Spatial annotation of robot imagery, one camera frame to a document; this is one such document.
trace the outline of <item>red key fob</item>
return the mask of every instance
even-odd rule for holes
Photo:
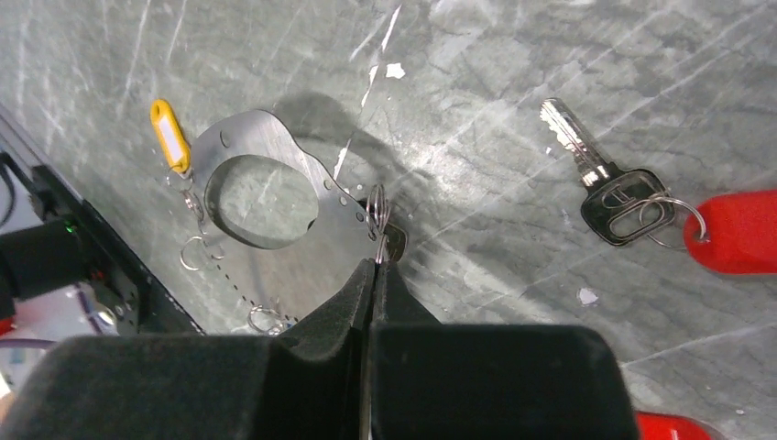
[[[721,273],[777,273],[777,190],[719,195],[698,208],[706,223],[691,215],[683,231],[688,253]]]

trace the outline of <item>yellow key tag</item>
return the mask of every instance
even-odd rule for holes
[[[158,99],[151,104],[151,125],[157,132],[159,144],[170,169],[179,174],[188,171],[192,158],[189,144],[183,139],[181,128],[178,127],[178,121],[167,101]]]

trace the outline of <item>black cable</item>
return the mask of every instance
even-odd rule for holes
[[[0,165],[0,177],[2,177],[5,186],[8,188],[8,207],[5,209],[3,218],[0,219],[0,227],[5,226],[8,220],[11,219],[11,215],[14,213],[14,207],[16,206],[16,187],[14,182],[11,181],[11,176],[8,175],[8,169],[5,165]]]

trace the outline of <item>key head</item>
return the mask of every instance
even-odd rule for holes
[[[666,202],[653,204],[659,210],[656,219],[644,225],[636,220],[642,205],[654,194],[661,193],[667,193],[667,189],[652,171],[625,171],[603,185],[589,188],[580,214],[588,226],[610,245],[625,246],[674,220],[674,206]],[[635,226],[629,227],[627,217],[636,221]],[[614,227],[619,222],[624,222],[623,232]]]

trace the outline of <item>gray floor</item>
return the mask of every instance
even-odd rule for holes
[[[777,187],[777,3],[28,0],[0,11],[0,102],[210,332],[239,331],[244,317],[219,301],[218,277],[178,264],[196,226],[162,184],[157,97],[192,138],[272,109],[330,171],[351,138],[338,182],[356,196],[387,184],[410,234],[402,268],[441,319],[588,325],[623,362],[638,408],[777,438],[775,278],[720,277],[648,240],[605,244],[578,214],[571,156],[538,117],[543,98],[562,97],[618,163],[657,171],[689,203]],[[393,63],[401,79],[387,78]],[[247,226],[283,197],[262,192],[267,178],[235,186],[230,209]]]

